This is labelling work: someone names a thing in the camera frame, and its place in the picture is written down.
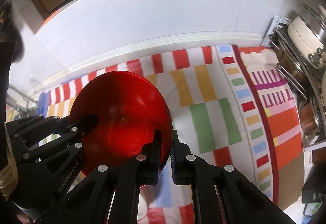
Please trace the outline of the white bowl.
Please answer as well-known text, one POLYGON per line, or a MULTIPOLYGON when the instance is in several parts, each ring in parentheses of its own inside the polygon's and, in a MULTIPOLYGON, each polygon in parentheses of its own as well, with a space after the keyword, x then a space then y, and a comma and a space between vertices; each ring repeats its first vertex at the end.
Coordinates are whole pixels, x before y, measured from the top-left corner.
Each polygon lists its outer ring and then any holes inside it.
POLYGON ((147 187, 142 187, 139 193, 137 221, 143 219, 149 209, 149 193, 147 187))

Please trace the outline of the red black bowl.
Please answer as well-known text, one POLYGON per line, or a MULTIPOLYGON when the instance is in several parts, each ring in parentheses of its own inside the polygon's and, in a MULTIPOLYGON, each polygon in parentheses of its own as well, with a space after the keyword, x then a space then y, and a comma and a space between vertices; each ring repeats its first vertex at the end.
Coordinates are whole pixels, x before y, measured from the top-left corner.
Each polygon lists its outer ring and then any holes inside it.
POLYGON ((144 145, 161 133, 160 167, 168 161, 172 146, 172 118, 160 91, 146 78, 129 71, 111 71, 90 81, 76 97, 70 124, 84 125, 96 118, 96 126, 81 138, 87 176, 101 164, 116 168, 141 153, 144 145))

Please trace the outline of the colourful striped cloth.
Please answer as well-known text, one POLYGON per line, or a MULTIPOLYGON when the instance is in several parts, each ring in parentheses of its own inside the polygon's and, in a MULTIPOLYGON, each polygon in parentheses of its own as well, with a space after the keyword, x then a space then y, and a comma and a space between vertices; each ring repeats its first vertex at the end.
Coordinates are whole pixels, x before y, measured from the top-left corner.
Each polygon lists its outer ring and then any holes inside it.
POLYGON ((122 62, 40 95, 41 112, 65 117, 95 77, 126 70, 147 78, 165 98, 179 140, 208 163, 232 164, 281 209, 304 182, 296 101, 264 47, 206 46, 122 62))

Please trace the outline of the steel pot on rack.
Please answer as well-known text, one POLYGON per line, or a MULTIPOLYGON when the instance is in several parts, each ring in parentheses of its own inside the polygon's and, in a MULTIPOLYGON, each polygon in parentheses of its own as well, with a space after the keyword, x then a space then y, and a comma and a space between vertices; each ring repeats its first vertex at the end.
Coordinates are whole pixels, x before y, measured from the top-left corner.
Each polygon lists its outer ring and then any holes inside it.
POLYGON ((304 135, 309 138, 323 135, 322 113, 303 64, 296 58, 279 32, 269 34, 268 39, 279 60, 276 64, 277 72, 298 93, 298 114, 304 135))

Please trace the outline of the cream pot with lid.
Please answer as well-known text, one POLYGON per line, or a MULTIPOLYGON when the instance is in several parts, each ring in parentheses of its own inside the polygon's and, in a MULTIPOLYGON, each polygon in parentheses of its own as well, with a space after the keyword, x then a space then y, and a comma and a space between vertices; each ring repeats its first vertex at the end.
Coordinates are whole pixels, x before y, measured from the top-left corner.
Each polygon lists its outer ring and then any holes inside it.
POLYGON ((321 69, 324 66, 325 61, 317 54, 317 49, 324 45, 300 16, 289 24, 287 33, 299 53, 312 67, 321 69))

